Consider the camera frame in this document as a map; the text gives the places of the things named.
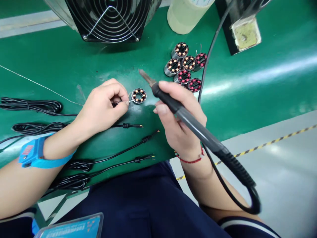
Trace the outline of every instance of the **tape roll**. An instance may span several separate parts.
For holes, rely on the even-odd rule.
[[[173,0],[167,11],[167,21],[177,34],[188,34],[215,0]]]

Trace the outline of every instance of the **red string bracelet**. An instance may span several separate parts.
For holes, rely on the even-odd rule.
[[[194,161],[183,160],[181,157],[179,157],[179,154],[176,151],[174,151],[174,152],[175,152],[176,157],[179,158],[180,161],[183,161],[184,163],[187,163],[187,164],[194,164],[194,163],[199,162],[202,159],[202,157],[204,157],[204,150],[203,150],[202,146],[200,146],[200,147],[201,147],[201,154],[199,155],[199,158],[197,160],[194,160]]]

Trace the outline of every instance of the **metal wire guard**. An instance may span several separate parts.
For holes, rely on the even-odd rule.
[[[135,37],[149,10],[148,0],[66,0],[87,37],[118,43]]]

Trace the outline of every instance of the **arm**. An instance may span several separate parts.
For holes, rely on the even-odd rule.
[[[115,108],[111,100],[122,101]],[[115,79],[95,88],[76,119],[44,142],[45,159],[72,154],[94,134],[110,128],[128,110],[128,94]],[[0,219],[15,215],[40,199],[63,166],[52,169],[22,168],[18,159],[0,169]]]
[[[173,98],[180,101],[186,109],[204,126],[207,117],[197,102],[193,93],[184,87],[165,81],[159,82],[159,87]],[[181,121],[177,120],[168,106],[162,102],[156,104],[155,113],[165,128],[165,134],[169,145],[177,151],[185,161],[194,161],[201,154],[200,140]],[[255,215],[242,211],[228,196],[222,187],[216,173],[212,169],[207,156],[194,164],[181,162],[186,180],[201,209],[215,221],[229,216],[241,216],[260,221]],[[225,180],[233,195],[245,206],[248,206],[243,197]]]

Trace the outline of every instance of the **green workbench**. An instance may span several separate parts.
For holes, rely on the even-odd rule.
[[[263,42],[230,56],[223,32],[220,33],[208,66],[202,108],[207,128],[226,140],[270,124],[317,109],[317,5],[309,0],[272,1],[258,14]],[[127,173],[174,156],[163,127],[152,110],[156,98],[139,76],[144,69],[156,80],[169,80],[163,68],[176,43],[185,41],[190,54],[207,52],[219,23],[212,6],[187,35],[174,33],[166,20],[168,8],[160,8],[135,44],[86,43],[69,27],[0,39],[0,65],[83,104],[90,91],[105,80],[116,78],[131,92],[143,88],[147,100],[131,104],[118,122],[142,124],[138,128],[111,128],[85,142],[75,158],[110,156],[137,143],[156,129],[151,141],[115,159],[97,164],[92,171],[128,161],[135,156],[155,153],[155,161],[130,164],[95,177],[92,183]],[[202,70],[194,73],[201,77]],[[1,97],[54,99],[64,105],[63,113],[78,113],[81,106],[0,68]],[[21,122],[70,122],[72,117],[51,117],[33,111],[0,110],[0,140],[16,135],[11,126]],[[16,158],[23,140],[0,153],[0,167]]]

